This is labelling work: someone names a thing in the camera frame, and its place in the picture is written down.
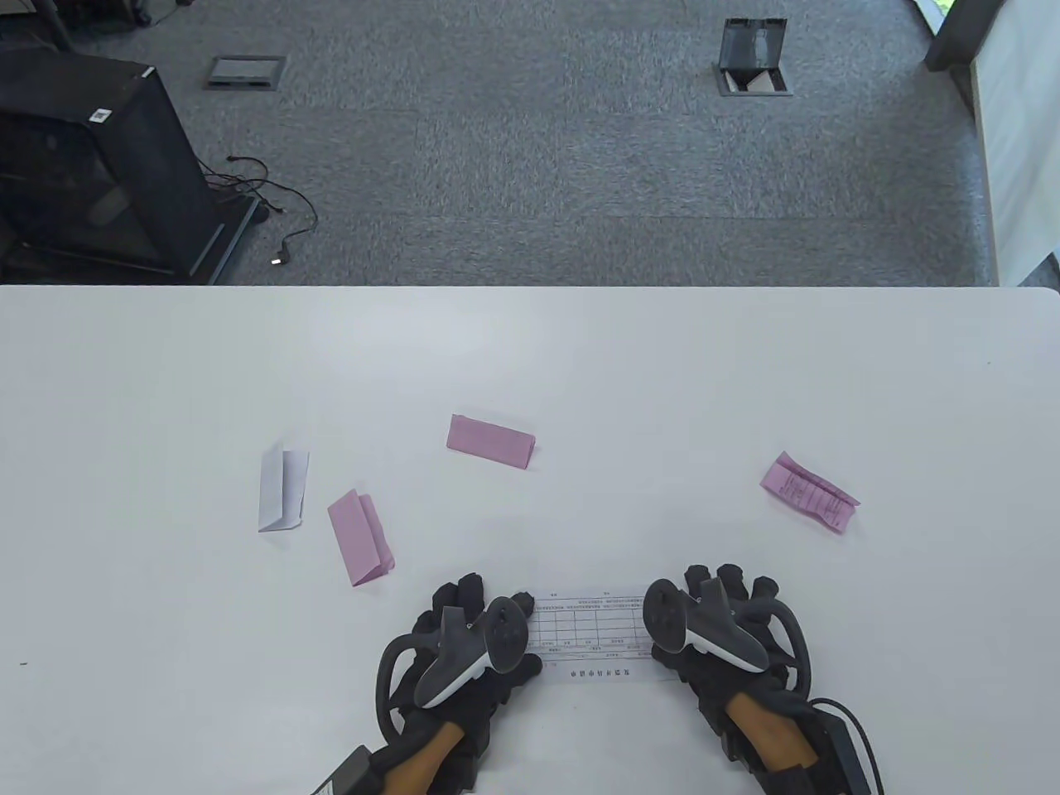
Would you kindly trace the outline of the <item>person's left hand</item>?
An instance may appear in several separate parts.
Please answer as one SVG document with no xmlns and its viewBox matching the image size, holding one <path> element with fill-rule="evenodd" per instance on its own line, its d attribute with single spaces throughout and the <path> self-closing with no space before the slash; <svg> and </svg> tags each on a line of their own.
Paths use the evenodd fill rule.
<svg viewBox="0 0 1060 795">
<path fill-rule="evenodd" d="M 450 724 L 458 747 L 481 756 L 491 720 L 516 689 L 544 669 L 529 651 L 532 595 L 485 600 L 478 573 L 434 594 L 431 608 L 383 651 L 376 675 L 376 719 L 386 740 Z"/>
</svg>

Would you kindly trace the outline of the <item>person's right hand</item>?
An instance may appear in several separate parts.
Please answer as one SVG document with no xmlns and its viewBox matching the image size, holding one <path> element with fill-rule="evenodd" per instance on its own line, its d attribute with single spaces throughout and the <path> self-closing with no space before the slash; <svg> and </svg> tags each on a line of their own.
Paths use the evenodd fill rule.
<svg viewBox="0 0 1060 795">
<path fill-rule="evenodd" d="M 759 576 L 746 587 L 731 563 L 690 566 L 685 580 L 648 587 L 643 623 L 653 658 L 691 687 L 708 722 L 741 694 L 787 718 L 809 713 L 809 650 L 777 583 Z"/>
</svg>

